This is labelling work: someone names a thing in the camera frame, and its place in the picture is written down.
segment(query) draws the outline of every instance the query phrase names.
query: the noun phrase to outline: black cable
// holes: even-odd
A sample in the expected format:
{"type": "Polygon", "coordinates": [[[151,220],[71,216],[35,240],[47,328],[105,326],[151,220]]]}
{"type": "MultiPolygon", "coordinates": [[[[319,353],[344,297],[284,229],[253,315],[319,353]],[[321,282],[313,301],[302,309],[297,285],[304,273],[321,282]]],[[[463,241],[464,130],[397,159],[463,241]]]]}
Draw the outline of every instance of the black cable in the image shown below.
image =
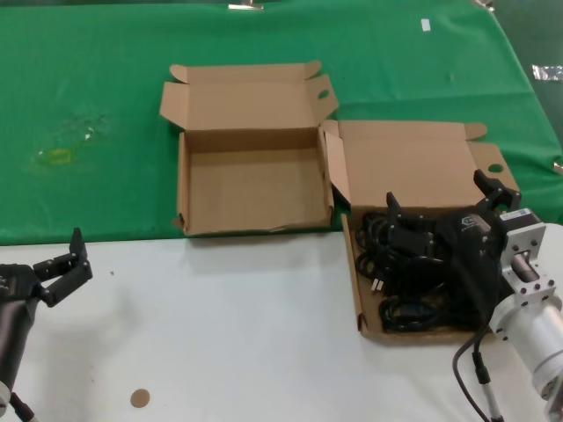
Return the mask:
{"type": "Polygon", "coordinates": [[[22,422],[30,422],[35,418],[33,411],[19,399],[16,393],[11,393],[10,405],[14,408],[14,412],[22,422]]]}
{"type": "Polygon", "coordinates": [[[457,383],[459,384],[459,388],[464,392],[465,398],[470,403],[470,405],[473,406],[473,409],[475,409],[475,411],[479,414],[479,416],[481,417],[481,419],[483,419],[484,422],[491,422],[491,421],[488,419],[486,414],[479,408],[477,403],[475,403],[475,400],[473,400],[472,395],[465,387],[464,380],[461,379],[461,375],[459,374],[457,364],[459,362],[459,358],[461,357],[462,354],[464,354],[467,351],[467,349],[469,349],[473,345],[478,346],[480,344],[480,340],[483,338],[483,336],[486,334],[486,331],[488,330],[490,319],[491,318],[486,319],[481,325],[481,327],[475,332],[475,334],[473,334],[472,337],[459,348],[459,350],[454,355],[453,361],[451,362],[451,366],[454,371],[454,376],[456,377],[457,383]]]}
{"type": "Polygon", "coordinates": [[[421,298],[389,297],[379,304],[379,316],[386,330],[428,331],[440,325],[445,309],[439,309],[421,298]]]}
{"type": "Polygon", "coordinates": [[[481,338],[478,338],[477,341],[475,342],[475,344],[473,345],[473,352],[474,353],[480,353],[479,348],[481,346],[481,340],[483,339],[483,337],[485,337],[485,334],[483,334],[481,336],[481,338]]]}

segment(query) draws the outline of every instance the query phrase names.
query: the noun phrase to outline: cardboard box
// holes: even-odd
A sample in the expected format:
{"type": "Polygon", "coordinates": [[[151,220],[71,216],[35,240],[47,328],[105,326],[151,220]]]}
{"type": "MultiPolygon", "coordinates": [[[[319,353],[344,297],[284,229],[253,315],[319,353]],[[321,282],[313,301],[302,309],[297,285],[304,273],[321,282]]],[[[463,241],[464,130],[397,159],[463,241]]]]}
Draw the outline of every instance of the cardboard box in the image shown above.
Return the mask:
{"type": "Polygon", "coordinates": [[[384,211],[393,192],[408,212],[439,215],[476,204],[483,198],[473,184],[480,168],[517,189],[498,147],[476,142],[486,134],[480,124],[426,121],[340,121],[323,124],[329,172],[334,187],[348,200],[350,216],[342,216],[358,331],[366,338],[435,342],[467,336],[462,331],[385,332],[379,317],[381,293],[373,280],[355,270],[359,255],[355,230],[367,211],[384,211]]]}
{"type": "Polygon", "coordinates": [[[338,102],[320,62],[171,66],[160,113],[183,128],[178,215],[187,235],[331,223],[319,124],[338,102]]]}

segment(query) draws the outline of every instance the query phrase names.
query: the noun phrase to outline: white label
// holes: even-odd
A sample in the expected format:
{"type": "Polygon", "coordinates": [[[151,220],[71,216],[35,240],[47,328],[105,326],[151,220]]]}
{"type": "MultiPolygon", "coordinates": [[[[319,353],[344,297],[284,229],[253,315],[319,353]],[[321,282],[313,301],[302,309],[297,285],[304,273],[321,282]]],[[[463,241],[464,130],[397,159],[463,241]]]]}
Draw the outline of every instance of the white label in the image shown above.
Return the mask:
{"type": "Polygon", "coordinates": [[[430,19],[421,19],[420,23],[422,24],[422,31],[424,33],[430,31],[430,19]]]}
{"type": "Polygon", "coordinates": [[[531,214],[528,208],[517,209],[516,211],[512,211],[511,213],[501,214],[501,220],[505,222],[506,220],[512,220],[513,218],[522,217],[528,214],[531,214]]]}

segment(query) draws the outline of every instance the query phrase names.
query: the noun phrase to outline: green cloth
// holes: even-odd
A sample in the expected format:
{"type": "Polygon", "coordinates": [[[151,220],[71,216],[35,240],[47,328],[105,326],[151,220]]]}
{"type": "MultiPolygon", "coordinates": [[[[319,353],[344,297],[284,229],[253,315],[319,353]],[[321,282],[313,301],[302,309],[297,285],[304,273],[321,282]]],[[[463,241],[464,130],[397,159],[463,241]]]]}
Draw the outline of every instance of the green cloth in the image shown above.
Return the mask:
{"type": "Polygon", "coordinates": [[[158,115],[173,63],[320,59],[340,119],[486,123],[525,205],[563,222],[559,143],[495,18],[467,0],[4,9],[0,52],[0,244],[67,242],[75,226],[180,236],[177,129],[158,115]]]}
{"type": "Polygon", "coordinates": [[[559,142],[563,142],[563,82],[538,81],[531,72],[532,64],[563,65],[563,2],[497,0],[495,7],[494,15],[531,80],[559,142]]]}

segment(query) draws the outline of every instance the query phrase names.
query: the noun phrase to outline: box flap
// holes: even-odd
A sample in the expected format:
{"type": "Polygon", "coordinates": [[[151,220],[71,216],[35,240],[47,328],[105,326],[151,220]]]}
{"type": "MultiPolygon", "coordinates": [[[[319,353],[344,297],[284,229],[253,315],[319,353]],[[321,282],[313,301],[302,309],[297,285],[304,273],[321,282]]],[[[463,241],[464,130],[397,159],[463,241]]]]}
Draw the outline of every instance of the box flap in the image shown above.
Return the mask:
{"type": "Polygon", "coordinates": [[[184,231],[187,230],[188,221],[188,196],[189,196],[189,155],[184,132],[179,134],[178,142],[178,224],[184,231]]]}
{"type": "Polygon", "coordinates": [[[477,141],[486,136],[486,125],[483,123],[465,123],[465,140],[477,141]]]}
{"type": "Polygon", "coordinates": [[[317,75],[318,60],[309,63],[261,64],[248,66],[181,66],[173,64],[170,73],[184,84],[224,82],[300,82],[317,75]]]}
{"type": "Polygon", "coordinates": [[[358,288],[358,279],[355,271],[355,256],[353,241],[350,237],[350,227],[348,225],[348,218],[345,214],[341,216],[342,219],[342,231],[344,233],[344,241],[346,242],[346,252],[348,258],[348,268],[350,269],[350,280],[352,281],[352,295],[354,298],[354,310],[355,310],[355,323],[358,331],[362,330],[362,327],[366,325],[366,318],[363,315],[362,298],[360,297],[360,290],[358,288]]]}
{"type": "MultiPolygon", "coordinates": [[[[336,135],[330,121],[323,128],[336,135]]],[[[330,135],[329,142],[338,143],[330,135]]],[[[473,184],[477,165],[461,123],[348,120],[338,122],[338,135],[342,148],[327,149],[333,155],[329,172],[341,190],[345,163],[353,207],[386,207],[387,192],[412,208],[465,207],[482,198],[473,184]],[[341,151],[344,160],[334,156],[341,151]]]]}
{"type": "Polygon", "coordinates": [[[315,127],[336,108],[320,62],[186,67],[165,83],[160,113],[186,130],[315,127]]]}
{"type": "Polygon", "coordinates": [[[484,142],[467,142],[467,144],[475,163],[488,178],[497,178],[504,186],[520,190],[499,147],[484,142]]]}

